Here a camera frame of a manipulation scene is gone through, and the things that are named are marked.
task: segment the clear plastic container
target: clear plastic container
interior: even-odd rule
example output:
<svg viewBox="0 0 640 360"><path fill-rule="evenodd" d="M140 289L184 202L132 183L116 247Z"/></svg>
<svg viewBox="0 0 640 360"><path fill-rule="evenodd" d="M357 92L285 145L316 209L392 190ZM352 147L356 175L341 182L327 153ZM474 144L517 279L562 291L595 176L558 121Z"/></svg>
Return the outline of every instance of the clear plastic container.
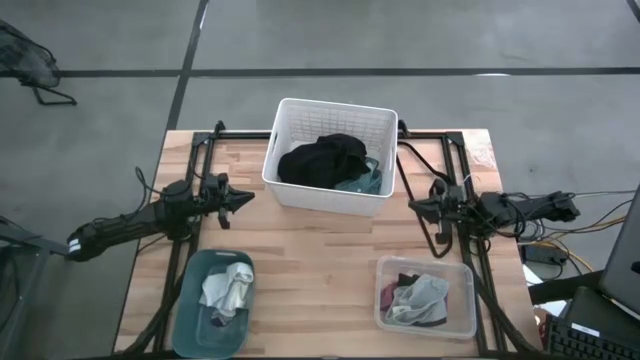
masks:
<svg viewBox="0 0 640 360"><path fill-rule="evenodd" d="M473 274L468 266L384 256L378 260L377 273L373 315L382 329L454 339L469 339L475 335L477 322ZM385 312L380 311L380 293L389 284L398 281L400 273L429 274L449 282L446 323L433 327L398 326L386 323Z"/></svg>

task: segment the laundry basket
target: laundry basket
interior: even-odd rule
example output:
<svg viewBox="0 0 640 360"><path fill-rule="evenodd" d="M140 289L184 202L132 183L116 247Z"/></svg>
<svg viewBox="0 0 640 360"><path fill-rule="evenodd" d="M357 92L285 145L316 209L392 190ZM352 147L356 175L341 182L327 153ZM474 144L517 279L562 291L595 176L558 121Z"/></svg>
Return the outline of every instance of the laundry basket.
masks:
<svg viewBox="0 0 640 360"><path fill-rule="evenodd" d="M285 206L374 216L393 194L398 114L389 109L303 99L283 99L278 106L262 179ZM367 156L379 161L380 194L360 194L287 184L278 177L280 158L296 147L336 133L360 139Z"/></svg>

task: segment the wooden tabletop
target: wooden tabletop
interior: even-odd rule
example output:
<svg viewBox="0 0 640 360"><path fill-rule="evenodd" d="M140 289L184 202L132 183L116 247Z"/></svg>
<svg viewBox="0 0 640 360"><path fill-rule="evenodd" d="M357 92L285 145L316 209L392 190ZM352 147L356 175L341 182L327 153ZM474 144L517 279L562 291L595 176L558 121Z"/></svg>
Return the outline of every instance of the wooden tabletop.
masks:
<svg viewBox="0 0 640 360"><path fill-rule="evenodd" d="M464 133L476 192L501 191L488 131L460 131ZM167 133L156 189L184 178L192 134L193 131ZM445 171L439 142L411 143L436 169ZM378 259L396 255L433 260L416 215L407 207L399 174L393 196L374 218L282 207L262 182L266 148L266 140L216 141L213 173L228 173L234 188L253 191L256 197L230 216L230 230L221 230L216 216L205 218L200 237L200 249L243 251L255 263L256 296L250 335L239 356L477 354L473 338L461 341L394 333L380 329L374 321ZM416 198L426 198L433 176L406 148L398 147L398 155ZM459 164L454 165L461 181ZM429 231L435 234L437 226L429 226ZM140 246L153 238L144 239ZM457 239L454 241L453 250L441 261L461 262L460 246ZM170 242L163 240L137 257L115 350L131 344L157 310L170 251ZM501 307L526 339L540 347L513 239L494 237L489 259ZM484 304L483 310L491 345L491 321ZM170 347L171 332L168 334L166 343Z"/></svg>

